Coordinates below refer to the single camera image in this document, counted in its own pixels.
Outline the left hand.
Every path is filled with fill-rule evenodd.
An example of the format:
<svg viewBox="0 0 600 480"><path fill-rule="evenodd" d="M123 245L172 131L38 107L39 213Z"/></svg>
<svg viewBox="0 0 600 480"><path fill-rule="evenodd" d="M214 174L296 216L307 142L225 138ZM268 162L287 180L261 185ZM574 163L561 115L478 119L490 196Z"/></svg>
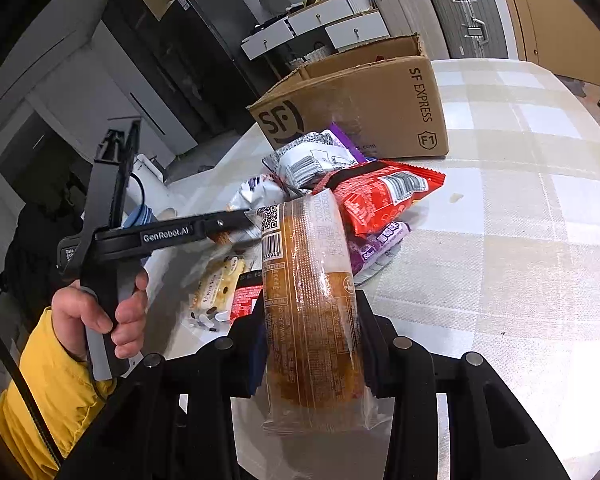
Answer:
<svg viewBox="0 0 600 480"><path fill-rule="evenodd" d="M135 278L134 292L117 306L112 322L97 300L80 289L80 282L59 289L52 299L53 329L59 343L79 362L87 360L85 330L109 334L118 359L136 356L143 348L148 274L141 270Z"/></svg>

